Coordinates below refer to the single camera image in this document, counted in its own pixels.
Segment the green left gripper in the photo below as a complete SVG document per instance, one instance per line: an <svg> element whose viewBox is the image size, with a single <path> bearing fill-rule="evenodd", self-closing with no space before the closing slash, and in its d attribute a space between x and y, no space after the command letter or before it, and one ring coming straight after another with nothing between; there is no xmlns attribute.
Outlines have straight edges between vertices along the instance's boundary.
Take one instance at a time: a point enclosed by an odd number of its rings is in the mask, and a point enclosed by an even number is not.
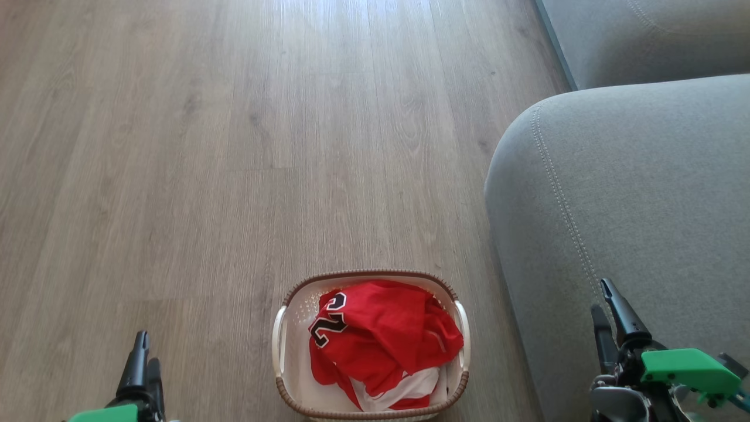
<svg viewBox="0 0 750 422"><path fill-rule="evenodd" d="M149 337L147 331L136 334L133 348L121 374L116 389L116 403L123 401L148 401L152 405L127 403L101 409L81 411L70 421L166 421L165 400L158 358L148 361Z"/></svg>

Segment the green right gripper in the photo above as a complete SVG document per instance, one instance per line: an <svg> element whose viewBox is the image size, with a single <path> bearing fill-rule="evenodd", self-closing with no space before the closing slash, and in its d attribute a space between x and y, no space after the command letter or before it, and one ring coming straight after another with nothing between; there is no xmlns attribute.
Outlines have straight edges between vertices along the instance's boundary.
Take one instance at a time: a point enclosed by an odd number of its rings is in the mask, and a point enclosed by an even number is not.
<svg viewBox="0 0 750 422"><path fill-rule="evenodd" d="M742 409L742 366L722 353L716 359L697 348L666 349L651 333L613 281L600 280L616 325L600 305L590 308L601 375L599 421L701 421L681 406L689 393L717 409L731 403Z"/></svg>

